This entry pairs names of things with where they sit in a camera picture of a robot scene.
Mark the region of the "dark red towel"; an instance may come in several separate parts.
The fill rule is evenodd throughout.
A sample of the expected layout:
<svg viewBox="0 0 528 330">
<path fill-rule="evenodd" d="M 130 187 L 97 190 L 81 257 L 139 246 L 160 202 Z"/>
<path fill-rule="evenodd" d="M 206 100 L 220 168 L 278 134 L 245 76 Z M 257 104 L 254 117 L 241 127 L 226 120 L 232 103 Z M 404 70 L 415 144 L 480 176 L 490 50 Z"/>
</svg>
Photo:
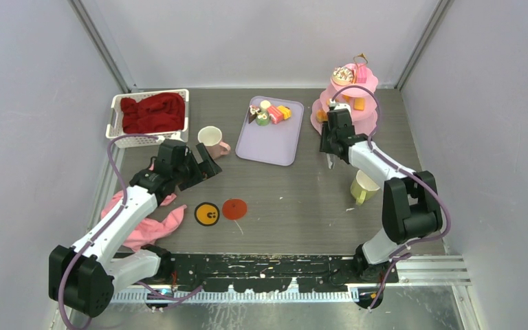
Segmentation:
<svg viewBox="0 0 528 330">
<path fill-rule="evenodd" d="M 123 98 L 122 129 L 126 134 L 180 131 L 184 128 L 185 102 L 178 93 L 164 92 L 136 101 Z"/>
</svg>

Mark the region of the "pink cloth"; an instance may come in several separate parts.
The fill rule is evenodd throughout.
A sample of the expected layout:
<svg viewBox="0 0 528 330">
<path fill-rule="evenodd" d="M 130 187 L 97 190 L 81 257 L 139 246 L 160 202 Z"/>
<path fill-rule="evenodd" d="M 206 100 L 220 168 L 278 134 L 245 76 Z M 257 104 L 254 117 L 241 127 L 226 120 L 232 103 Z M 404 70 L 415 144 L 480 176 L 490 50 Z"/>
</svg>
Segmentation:
<svg viewBox="0 0 528 330">
<path fill-rule="evenodd" d="M 103 219 L 109 214 L 117 204 L 122 204 L 124 192 L 122 190 L 115 193 L 111 200 L 100 212 L 100 218 Z M 177 198 L 175 193 L 168 195 L 162 202 L 159 203 L 159 208 L 167 207 Z M 142 249 L 148 244 L 155 244 L 158 239 L 165 238 L 182 224 L 184 215 L 187 209 L 186 204 L 182 204 L 173 208 L 168 214 L 160 220 L 149 217 L 143 218 L 136 227 L 129 233 L 128 237 L 121 243 L 122 246 L 129 248 L 133 252 Z"/>
</svg>

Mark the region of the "sprinkled donut cake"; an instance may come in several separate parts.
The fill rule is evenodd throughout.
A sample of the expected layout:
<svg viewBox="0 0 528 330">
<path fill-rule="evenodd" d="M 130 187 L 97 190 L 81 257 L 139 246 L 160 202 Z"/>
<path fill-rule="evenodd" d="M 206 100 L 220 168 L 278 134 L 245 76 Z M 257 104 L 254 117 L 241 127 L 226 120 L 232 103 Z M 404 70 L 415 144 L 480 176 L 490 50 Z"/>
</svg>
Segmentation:
<svg viewBox="0 0 528 330">
<path fill-rule="evenodd" d="M 339 86 L 350 85 L 355 82 L 355 70 L 347 66 L 336 67 L 331 75 L 331 81 Z"/>
</svg>

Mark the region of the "red tomato coaster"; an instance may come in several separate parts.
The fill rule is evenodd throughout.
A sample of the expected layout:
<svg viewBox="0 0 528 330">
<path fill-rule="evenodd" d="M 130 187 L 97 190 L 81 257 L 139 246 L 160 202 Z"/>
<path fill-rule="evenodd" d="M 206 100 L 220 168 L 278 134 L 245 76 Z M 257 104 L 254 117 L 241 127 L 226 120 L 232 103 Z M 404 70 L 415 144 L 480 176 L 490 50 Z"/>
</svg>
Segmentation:
<svg viewBox="0 0 528 330">
<path fill-rule="evenodd" d="M 226 219 L 236 221 L 248 212 L 248 205 L 242 199 L 229 199 L 223 203 L 222 213 Z"/>
</svg>

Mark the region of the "green round cake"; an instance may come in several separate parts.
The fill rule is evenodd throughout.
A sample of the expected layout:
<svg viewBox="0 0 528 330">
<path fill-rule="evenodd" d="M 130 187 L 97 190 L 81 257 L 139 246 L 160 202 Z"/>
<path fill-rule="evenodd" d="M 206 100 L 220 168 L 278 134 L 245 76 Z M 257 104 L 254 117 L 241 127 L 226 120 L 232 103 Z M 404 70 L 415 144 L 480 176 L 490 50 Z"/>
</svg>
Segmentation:
<svg viewBox="0 0 528 330">
<path fill-rule="evenodd" d="M 270 116 L 268 113 L 259 113 L 256 116 L 256 124 L 259 126 L 266 126 L 270 123 Z"/>
</svg>

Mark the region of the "pink mug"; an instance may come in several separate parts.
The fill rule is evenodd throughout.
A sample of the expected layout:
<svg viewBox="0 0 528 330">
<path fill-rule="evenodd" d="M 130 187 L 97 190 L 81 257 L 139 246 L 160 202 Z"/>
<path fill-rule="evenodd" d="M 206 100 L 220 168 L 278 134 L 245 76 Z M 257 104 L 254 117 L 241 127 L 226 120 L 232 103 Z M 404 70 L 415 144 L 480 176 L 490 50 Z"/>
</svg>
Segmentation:
<svg viewBox="0 0 528 330">
<path fill-rule="evenodd" d="M 229 155 L 230 145 L 223 141 L 222 131 L 215 126 L 205 126 L 197 134 L 199 143 L 202 143 L 212 159 L 217 159 L 224 155 Z"/>
</svg>

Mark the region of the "cream cylinder cake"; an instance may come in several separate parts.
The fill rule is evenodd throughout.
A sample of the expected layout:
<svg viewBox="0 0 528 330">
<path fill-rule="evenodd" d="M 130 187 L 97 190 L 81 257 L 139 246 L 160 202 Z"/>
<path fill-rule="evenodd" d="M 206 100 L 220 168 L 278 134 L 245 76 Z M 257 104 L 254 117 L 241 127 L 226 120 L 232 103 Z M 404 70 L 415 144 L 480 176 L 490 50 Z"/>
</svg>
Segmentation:
<svg viewBox="0 0 528 330">
<path fill-rule="evenodd" d="M 268 111 L 268 109 L 271 107 L 271 102 L 269 100 L 262 100 L 260 102 L 259 108 L 261 111 Z"/>
</svg>

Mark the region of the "white plastic basket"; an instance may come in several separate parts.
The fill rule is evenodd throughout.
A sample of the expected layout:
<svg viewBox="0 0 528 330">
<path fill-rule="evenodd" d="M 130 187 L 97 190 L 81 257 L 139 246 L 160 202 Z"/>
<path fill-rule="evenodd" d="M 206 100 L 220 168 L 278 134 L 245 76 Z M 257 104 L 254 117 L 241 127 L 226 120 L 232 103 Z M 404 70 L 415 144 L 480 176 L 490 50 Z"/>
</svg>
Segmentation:
<svg viewBox="0 0 528 330">
<path fill-rule="evenodd" d="M 149 96 L 153 96 L 155 94 L 164 93 L 164 92 L 170 92 L 170 93 L 176 93 L 179 94 L 185 102 L 185 122 L 184 122 L 184 128 L 180 131 L 189 131 L 189 112 L 190 112 L 190 92 L 187 89 L 171 89 L 171 90 L 159 90 L 159 91 L 151 91 L 151 92 L 139 92 L 139 93 L 123 93 L 118 94 L 113 97 L 113 100 L 111 101 L 111 110 L 113 113 L 113 118 L 108 123 L 105 131 L 105 136 L 107 139 L 112 140 L 114 138 L 120 138 L 115 144 L 120 148 L 131 148 L 131 147 L 139 147 L 139 146 L 150 146 L 150 145 L 156 145 L 159 144 L 163 140 L 169 140 L 169 135 L 171 133 L 174 133 L 176 131 L 169 131 L 169 132 L 160 132 L 160 133 L 149 133 L 149 134 L 143 134 L 143 133 L 134 133 L 134 134 L 126 134 L 124 133 L 122 129 L 122 119 L 123 119 L 123 113 L 120 108 L 120 101 L 123 98 L 133 98 L 136 101 L 141 101 L 144 98 L 147 98 Z"/>
</svg>

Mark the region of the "yellow pink layered cake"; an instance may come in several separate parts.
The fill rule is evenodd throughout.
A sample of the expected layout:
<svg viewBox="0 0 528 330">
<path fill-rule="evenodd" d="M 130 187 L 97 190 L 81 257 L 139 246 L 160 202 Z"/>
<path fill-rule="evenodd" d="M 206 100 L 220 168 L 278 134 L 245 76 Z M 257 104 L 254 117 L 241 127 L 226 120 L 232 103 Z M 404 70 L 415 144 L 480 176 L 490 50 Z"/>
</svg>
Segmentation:
<svg viewBox="0 0 528 330">
<path fill-rule="evenodd" d="M 280 106 L 271 105 L 270 107 L 267 108 L 267 112 L 273 124 L 278 124 L 284 120 L 288 120 L 292 116 L 291 109 L 284 105 L 280 105 Z"/>
</svg>

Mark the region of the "pink three-tier cake stand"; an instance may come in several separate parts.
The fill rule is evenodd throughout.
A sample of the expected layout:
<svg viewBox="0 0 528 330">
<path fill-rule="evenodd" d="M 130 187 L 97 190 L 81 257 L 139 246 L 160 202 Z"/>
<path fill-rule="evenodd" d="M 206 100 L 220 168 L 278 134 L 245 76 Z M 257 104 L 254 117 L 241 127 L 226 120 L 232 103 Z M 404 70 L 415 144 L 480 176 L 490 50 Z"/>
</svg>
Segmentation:
<svg viewBox="0 0 528 330">
<path fill-rule="evenodd" d="M 311 124 L 313 128 L 320 133 L 322 124 L 316 121 L 316 112 L 319 109 L 324 110 L 326 113 L 329 111 L 328 104 L 333 99 L 336 102 L 346 102 L 343 99 L 343 95 L 350 96 L 351 99 L 347 102 L 351 108 L 351 121 L 355 127 L 357 134 L 368 135 L 377 125 L 377 103 L 371 96 L 377 89 L 378 79 L 373 72 L 368 68 L 368 60 L 366 56 L 361 53 L 353 57 L 353 62 L 343 66 L 347 66 L 354 69 L 356 72 L 356 65 L 359 63 L 367 64 L 367 81 L 365 84 L 357 84 L 356 82 L 346 85 L 339 86 L 331 81 L 327 85 L 324 91 L 320 93 L 319 99 L 315 100 L 311 110 Z M 356 98 L 364 98 L 366 101 L 364 111 L 356 111 L 353 109 L 353 103 Z"/>
</svg>

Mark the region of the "chocolate cake slice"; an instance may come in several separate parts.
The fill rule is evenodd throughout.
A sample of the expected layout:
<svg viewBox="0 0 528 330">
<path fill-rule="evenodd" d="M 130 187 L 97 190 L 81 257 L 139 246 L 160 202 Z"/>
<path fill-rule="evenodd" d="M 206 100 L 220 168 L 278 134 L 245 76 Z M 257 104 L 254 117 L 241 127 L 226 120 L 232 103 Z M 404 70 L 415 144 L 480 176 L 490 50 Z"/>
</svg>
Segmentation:
<svg viewBox="0 0 528 330">
<path fill-rule="evenodd" d="M 257 118 L 258 114 L 261 112 L 259 106 L 251 104 L 247 111 L 247 122 L 251 124 Z"/>
</svg>

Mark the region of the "pink square cake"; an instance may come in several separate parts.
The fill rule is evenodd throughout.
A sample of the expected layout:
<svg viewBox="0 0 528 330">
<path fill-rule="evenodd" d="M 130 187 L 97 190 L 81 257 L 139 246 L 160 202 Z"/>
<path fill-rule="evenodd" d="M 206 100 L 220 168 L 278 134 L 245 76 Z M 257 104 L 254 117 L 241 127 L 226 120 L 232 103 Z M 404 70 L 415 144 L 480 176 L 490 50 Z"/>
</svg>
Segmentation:
<svg viewBox="0 0 528 330">
<path fill-rule="evenodd" d="M 367 64 L 359 63 L 356 65 L 355 82 L 357 84 L 365 84 L 367 81 Z"/>
</svg>

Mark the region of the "orange square biscuit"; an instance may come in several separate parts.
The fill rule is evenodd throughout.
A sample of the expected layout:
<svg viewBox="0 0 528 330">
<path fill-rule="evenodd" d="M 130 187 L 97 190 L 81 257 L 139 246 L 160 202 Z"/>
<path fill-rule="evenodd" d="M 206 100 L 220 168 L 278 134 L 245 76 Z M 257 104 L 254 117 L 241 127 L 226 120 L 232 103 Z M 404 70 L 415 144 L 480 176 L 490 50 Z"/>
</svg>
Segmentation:
<svg viewBox="0 0 528 330">
<path fill-rule="evenodd" d="M 364 98 L 356 98 L 353 103 L 353 109 L 356 111 L 364 111 L 365 104 L 366 104 L 366 101 Z"/>
</svg>

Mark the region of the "orange round bun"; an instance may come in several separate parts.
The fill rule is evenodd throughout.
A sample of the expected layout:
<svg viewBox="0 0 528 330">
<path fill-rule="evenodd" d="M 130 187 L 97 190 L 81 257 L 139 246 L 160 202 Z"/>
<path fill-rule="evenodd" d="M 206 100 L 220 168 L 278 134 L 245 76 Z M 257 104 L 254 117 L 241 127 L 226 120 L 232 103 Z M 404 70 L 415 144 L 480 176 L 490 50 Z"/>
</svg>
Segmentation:
<svg viewBox="0 0 528 330">
<path fill-rule="evenodd" d="M 322 110 L 322 109 L 319 109 L 317 110 L 316 112 L 316 121 L 318 123 L 323 123 L 323 122 L 327 122 L 328 121 L 328 116 L 327 116 L 327 113 Z"/>
</svg>

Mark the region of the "lavender serving tray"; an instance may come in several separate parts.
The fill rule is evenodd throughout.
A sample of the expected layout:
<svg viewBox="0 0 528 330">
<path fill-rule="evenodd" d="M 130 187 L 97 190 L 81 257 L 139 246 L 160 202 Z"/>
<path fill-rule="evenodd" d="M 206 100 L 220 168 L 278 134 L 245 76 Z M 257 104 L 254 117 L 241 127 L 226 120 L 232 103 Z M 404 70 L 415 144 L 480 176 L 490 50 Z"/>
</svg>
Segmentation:
<svg viewBox="0 0 528 330">
<path fill-rule="evenodd" d="M 291 110 L 291 117 L 278 124 L 259 126 L 244 119 L 236 143 L 235 154 L 241 159 L 290 166 L 294 163 L 300 128 L 303 121 L 304 106 L 293 100 L 283 100 L 267 96 L 254 96 L 250 105 L 259 105 L 268 100 L 274 106 L 286 106 Z"/>
</svg>

